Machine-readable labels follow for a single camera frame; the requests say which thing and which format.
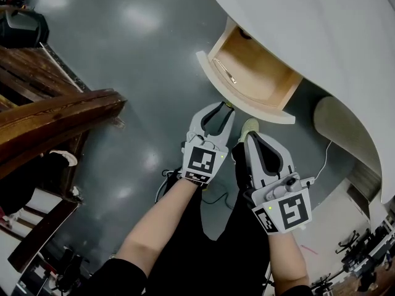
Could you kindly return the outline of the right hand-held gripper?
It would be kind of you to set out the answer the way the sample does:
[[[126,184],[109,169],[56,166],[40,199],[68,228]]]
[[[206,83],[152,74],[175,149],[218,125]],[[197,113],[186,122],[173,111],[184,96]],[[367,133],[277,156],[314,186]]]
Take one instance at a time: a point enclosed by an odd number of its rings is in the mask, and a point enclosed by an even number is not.
[[[255,131],[248,132],[244,151],[254,189],[243,196],[264,231],[284,234],[309,223],[310,179],[293,173],[289,151],[274,138]],[[265,179],[280,180],[265,186]]]

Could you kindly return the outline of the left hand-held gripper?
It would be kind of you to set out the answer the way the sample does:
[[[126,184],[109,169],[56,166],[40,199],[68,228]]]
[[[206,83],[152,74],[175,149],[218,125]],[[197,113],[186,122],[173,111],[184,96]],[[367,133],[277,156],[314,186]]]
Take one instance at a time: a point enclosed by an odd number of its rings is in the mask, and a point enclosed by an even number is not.
[[[228,147],[215,141],[230,137],[235,110],[220,110],[222,106],[223,102],[210,104],[193,116],[181,149],[181,177],[198,185],[209,184],[228,155]]]

